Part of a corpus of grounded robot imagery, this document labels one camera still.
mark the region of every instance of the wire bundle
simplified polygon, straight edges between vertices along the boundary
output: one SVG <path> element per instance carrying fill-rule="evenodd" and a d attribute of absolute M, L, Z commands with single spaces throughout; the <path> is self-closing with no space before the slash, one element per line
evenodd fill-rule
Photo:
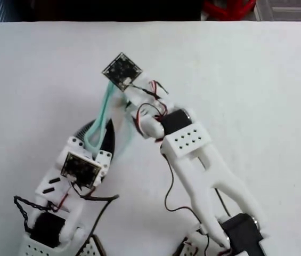
<path fill-rule="evenodd" d="M 163 107 L 163 110 L 160 111 L 156 106 L 150 104 L 150 103 L 142 103 L 139 108 L 137 109 L 137 112 L 136 112 L 136 120 L 135 120 L 135 125 L 136 125 L 136 129 L 140 132 L 141 135 L 144 135 L 144 131 L 142 130 L 141 128 L 141 124 L 140 124 L 140 114 L 142 113 L 143 111 L 143 107 L 144 106 L 150 106 L 152 108 L 154 108 L 156 110 L 156 112 L 158 113 L 157 115 L 155 115 L 155 119 L 157 121 L 160 121 L 165 115 L 168 114 L 168 109 L 167 109 L 167 106 L 161 101 L 161 97 L 157 94 L 157 91 L 158 91 L 158 87 L 160 87 L 161 89 L 163 89 L 167 94 L 168 92 L 166 91 L 166 89 L 157 81 L 155 80 L 152 80 L 149 82 L 150 85 L 151 85 L 151 88 L 152 88 L 152 92 L 151 91 L 148 91 L 146 89 L 143 89 L 143 88 L 140 88 L 138 86 L 135 86 L 133 85 L 134 88 L 137 88 L 139 90 L 142 90 L 143 92 L 145 92 L 146 94 L 148 95 L 151 95 L 154 97 L 154 99 L 160 103 L 160 105 Z"/>

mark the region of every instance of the robotic arm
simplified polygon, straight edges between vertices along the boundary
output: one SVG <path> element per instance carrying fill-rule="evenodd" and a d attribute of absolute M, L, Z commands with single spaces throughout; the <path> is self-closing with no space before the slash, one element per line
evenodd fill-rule
<path fill-rule="evenodd" d="M 207 248 L 209 237 L 225 249 L 218 255 L 269 255 L 268 244 L 271 239 L 261 234 L 261 228 L 265 225 L 261 207 L 243 182 L 226 166 L 195 113 L 173 103 L 164 87 L 149 79 L 123 53 L 108 65 L 103 74 L 127 98 L 127 118 L 137 131 L 144 138 L 162 141 L 162 155 L 190 196 L 191 210 L 200 222 L 200 231 L 189 233 L 175 255 L 184 256 L 189 255 L 188 252 L 194 252 L 194 255 L 205 256 L 206 251 L 202 248 Z M 69 138 L 55 167 L 50 169 L 36 190 L 34 206 L 43 208 L 34 207 L 36 209 L 27 221 L 27 227 L 31 228 L 24 234 L 21 256 L 35 255 L 33 253 L 41 250 L 43 252 L 37 255 L 105 255 L 98 237 L 82 225 L 80 220 L 85 201 L 107 174 L 115 150 L 115 135 L 114 132 L 113 135 L 108 132 L 111 131 L 109 125 L 113 130 L 112 121 L 109 121 L 104 140 L 113 140 L 110 143 L 113 148 L 101 147 L 96 155 L 86 149 L 83 136 Z M 193 165 L 195 159 L 200 161 L 202 170 Z M 76 186 L 77 189 L 84 188 L 86 196 L 78 193 Z M 243 213 L 229 216 L 223 221 L 217 219 L 211 201 L 212 188 L 219 189 L 232 198 Z M 53 213 L 47 210 L 50 203 Z M 56 215 L 55 208 L 61 209 L 65 214 Z M 48 225 L 50 221 L 56 223 L 52 218 L 62 219 L 58 219 L 61 224 L 53 238 L 55 243 L 45 244 L 44 239 L 40 239 L 40 234 L 37 239 L 33 234 L 35 229 L 45 229 L 45 224 Z M 85 254 L 84 249 L 87 248 L 93 248 L 92 252 L 97 254 Z"/>

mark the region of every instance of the black curved piece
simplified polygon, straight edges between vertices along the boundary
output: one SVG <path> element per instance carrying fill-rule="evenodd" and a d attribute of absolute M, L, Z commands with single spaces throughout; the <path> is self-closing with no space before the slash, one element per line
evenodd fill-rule
<path fill-rule="evenodd" d="M 81 140 L 84 141 L 84 135 L 85 133 L 88 131 L 88 129 L 90 129 L 91 125 L 95 122 L 95 120 L 92 120 L 91 122 L 87 123 L 86 125 L 84 125 L 82 128 L 80 128 L 75 134 L 74 136 Z M 111 159 L 113 159 L 113 155 L 115 153 L 115 128 L 113 126 L 112 120 L 110 119 L 107 123 L 107 125 L 105 126 L 105 128 L 107 129 L 105 135 L 104 135 L 104 139 L 102 142 L 102 146 L 101 146 L 101 150 L 107 151 L 109 153 L 111 153 L 112 157 Z"/>
<path fill-rule="evenodd" d="M 106 129 L 107 131 L 102 142 L 101 150 L 110 152 L 112 154 L 112 160 L 115 153 L 115 128 L 111 119 L 108 121 Z"/>

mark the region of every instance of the hole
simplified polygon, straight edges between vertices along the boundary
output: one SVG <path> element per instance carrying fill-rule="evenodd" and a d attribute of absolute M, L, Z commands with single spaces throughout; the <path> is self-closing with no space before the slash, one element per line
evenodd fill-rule
<path fill-rule="evenodd" d="M 50 180 L 48 183 L 53 184 L 53 183 L 56 183 L 56 182 L 59 182 L 59 181 L 60 181 L 60 178 L 55 178 L 55 179 Z"/>
<path fill-rule="evenodd" d="M 43 194 L 47 194 L 47 193 L 50 193 L 50 192 L 53 192 L 53 191 L 54 191 L 54 188 L 47 188 L 47 189 L 43 190 Z"/>

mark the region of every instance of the perforated bracket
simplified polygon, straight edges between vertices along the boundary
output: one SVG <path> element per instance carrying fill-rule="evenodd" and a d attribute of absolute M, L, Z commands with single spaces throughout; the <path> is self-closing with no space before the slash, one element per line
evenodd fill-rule
<path fill-rule="evenodd" d="M 170 158 L 180 158 L 208 143 L 211 143 L 208 132 L 197 122 L 165 136 L 161 152 Z"/>

